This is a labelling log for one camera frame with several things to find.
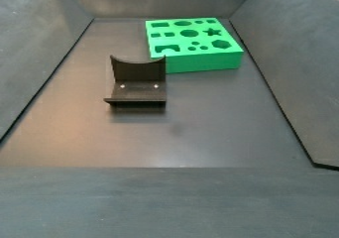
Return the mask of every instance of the star-shaped hole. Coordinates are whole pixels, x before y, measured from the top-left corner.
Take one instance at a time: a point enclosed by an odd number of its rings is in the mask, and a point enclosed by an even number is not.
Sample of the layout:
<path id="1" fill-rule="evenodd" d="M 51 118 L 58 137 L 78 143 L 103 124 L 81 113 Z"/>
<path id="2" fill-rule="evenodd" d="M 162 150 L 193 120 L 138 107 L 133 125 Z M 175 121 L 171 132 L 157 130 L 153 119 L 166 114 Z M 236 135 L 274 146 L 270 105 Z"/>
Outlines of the star-shaped hole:
<path id="1" fill-rule="evenodd" d="M 214 28 L 210 28 L 207 31 L 205 31 L 209 36 L 221 36 L 222 35 L 222 30 L 215 30 Z"/>

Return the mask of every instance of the circular hole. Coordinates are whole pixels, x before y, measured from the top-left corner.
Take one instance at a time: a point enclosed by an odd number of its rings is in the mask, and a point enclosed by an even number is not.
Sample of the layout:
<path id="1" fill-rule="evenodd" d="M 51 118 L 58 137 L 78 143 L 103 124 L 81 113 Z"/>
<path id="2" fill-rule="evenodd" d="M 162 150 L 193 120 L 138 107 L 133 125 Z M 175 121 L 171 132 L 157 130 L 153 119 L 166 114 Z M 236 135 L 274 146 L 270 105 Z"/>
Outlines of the circular hole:
<path id="1" fill-rule="evenodd" d="M 199 33 L 195 30 L 185 30 L 181 32 L 181 35 L 185 37 L 197 37 Z"/>
<path id="2" fill-rule="evenodd" d="M 185 26 L 190 26 L 193 25 L 193 23 L 190 21 L 178 21 L 175 23 L 177 26 L 185 27 Z"/>

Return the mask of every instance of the green foam block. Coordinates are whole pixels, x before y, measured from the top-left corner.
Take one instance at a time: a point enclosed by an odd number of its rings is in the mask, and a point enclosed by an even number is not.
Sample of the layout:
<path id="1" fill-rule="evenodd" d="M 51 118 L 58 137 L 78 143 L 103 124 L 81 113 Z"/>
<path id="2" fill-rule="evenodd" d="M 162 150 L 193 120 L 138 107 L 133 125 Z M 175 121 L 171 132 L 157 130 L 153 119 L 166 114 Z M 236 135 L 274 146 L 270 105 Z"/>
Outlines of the green foam block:
<path id="1" fill-rule="evenodd" d="M 217 18 L 146 21 L 151 58 L 167 73 L 240 68 L 244 49 Z"/>

